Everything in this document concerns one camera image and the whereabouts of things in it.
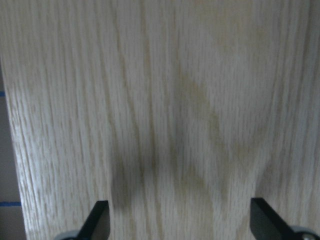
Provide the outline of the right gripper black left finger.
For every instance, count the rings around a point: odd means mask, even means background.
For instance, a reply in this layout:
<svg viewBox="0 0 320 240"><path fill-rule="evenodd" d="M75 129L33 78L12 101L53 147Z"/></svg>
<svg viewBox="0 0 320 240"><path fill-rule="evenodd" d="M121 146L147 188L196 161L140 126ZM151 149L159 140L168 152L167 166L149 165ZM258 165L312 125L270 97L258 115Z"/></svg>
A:
<svg viewBox="0 0 320 240"><path fill-rule="evenodd" d="M107 200L95 203L82 228L76 236L77 240L108 240L111 233L110 208Z"/></svg>

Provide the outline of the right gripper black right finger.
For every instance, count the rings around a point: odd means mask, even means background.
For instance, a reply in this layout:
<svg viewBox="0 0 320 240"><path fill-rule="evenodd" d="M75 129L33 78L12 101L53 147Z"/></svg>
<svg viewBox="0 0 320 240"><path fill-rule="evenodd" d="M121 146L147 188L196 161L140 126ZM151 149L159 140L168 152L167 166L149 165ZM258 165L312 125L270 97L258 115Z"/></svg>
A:
<svg viewBox="0 0 320 240"><path fill-rule="evenodd" d="M291 227L263 198L250 200L250 230L256 240L299 240Z"/></svg>

